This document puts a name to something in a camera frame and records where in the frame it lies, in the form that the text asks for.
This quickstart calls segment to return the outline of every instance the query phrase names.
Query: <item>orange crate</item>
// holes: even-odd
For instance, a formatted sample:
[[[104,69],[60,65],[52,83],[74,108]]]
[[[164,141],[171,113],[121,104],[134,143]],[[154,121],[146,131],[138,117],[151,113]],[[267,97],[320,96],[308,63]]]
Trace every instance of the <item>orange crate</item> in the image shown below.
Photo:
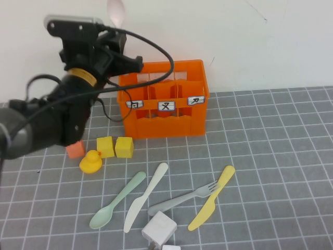
[[[141,73],[120,76],[119,84],[153,80],[169,68],[169,62],[148,62]],[[209,90],[202,60],[176,61],[166,80],[128,92],[133,110],[124,120],[126,136],[144,139],[205,134]],[[117,101],[125,117],[131,106],[128,95],[119,91]]]

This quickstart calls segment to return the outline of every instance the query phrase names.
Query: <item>plastic fork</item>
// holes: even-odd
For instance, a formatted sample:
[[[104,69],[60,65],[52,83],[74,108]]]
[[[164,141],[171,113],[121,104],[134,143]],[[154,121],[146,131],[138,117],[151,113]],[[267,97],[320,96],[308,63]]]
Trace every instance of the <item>plastic fork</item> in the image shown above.
[[[160,204],[151,206],[148,209],[148,214],[150,216],[154,216],[158,211],[165,212],[165,211],[177,206],[178,204],[183,203],[183,202],[187,201],[188,199],[192,199],[194,197],[205,198],[205,197],[211,195],[212,193],[214,193],[218,188],[219,188],[219,184],[217,183],[217,181],[214,181],[212,183],[209,183],[205,186],[202,186],[202,187],[196,189],[195,191],[193,191],[191,193],[188,193],[188,194],[179,196],[177,198],[162,202]]]

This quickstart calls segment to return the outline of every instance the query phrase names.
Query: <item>yellow rubber duck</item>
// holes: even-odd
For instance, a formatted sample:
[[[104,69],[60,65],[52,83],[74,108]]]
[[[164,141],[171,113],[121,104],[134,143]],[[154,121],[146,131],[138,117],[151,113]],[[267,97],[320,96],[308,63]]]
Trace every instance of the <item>yellow rubber duck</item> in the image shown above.
[[[96,150],[90,150],[80,162],[80,169],[84,173],[94,173],[102,167],[102,159]]]

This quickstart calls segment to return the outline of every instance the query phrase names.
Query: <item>white charger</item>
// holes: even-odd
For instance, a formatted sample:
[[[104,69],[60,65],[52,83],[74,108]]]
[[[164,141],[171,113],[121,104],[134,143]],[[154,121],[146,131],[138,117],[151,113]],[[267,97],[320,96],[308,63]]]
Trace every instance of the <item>white charger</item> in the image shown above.
[[[162,250],[181,250],[181,247],[180,246],[164,245]]]
[[[153,242],[155,247],[162,249],[163,244],[170,239],[176,229],[177,223],[161,211],[158,211],[142,229],[142,235],[148,241]]]

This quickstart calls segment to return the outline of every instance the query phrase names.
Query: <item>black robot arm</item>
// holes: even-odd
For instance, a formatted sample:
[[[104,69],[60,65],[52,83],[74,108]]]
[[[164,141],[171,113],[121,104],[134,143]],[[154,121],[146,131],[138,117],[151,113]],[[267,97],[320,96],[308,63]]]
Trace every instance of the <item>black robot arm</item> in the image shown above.
[[[45,27],[62,39],[60,58],[67,74],[45,98],[10,100],[0,109],[0,151],[6,159],[50,147],[68,146],[79,141],[98,94],[75,98],[45,110],[10,139],[10,131],[42,107],[67,96],[102,90],[111,76],[141,72],[142,57],[123,55],[126,34],[103,34],[101,21],[94,18],[48,16]]]

